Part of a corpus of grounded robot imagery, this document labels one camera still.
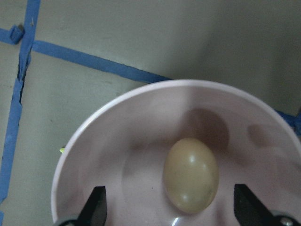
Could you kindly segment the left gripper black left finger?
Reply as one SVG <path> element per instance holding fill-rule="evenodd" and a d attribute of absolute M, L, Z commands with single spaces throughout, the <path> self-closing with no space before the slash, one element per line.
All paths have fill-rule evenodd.
<path fill-rule="evenodd" d="M 56 226 L 104 226 L 106 223 L 106 188 L 94 187 L 76 219 L 58 220 Z"/>

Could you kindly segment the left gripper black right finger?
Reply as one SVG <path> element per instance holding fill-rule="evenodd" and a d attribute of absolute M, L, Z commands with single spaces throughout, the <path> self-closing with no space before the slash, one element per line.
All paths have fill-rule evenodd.
<path fill-rule="evenodd" d="M 234 186 L 234 215 L 241 226 L 299 226 L 289 215 L 272 214 L 245 184 Z"/>

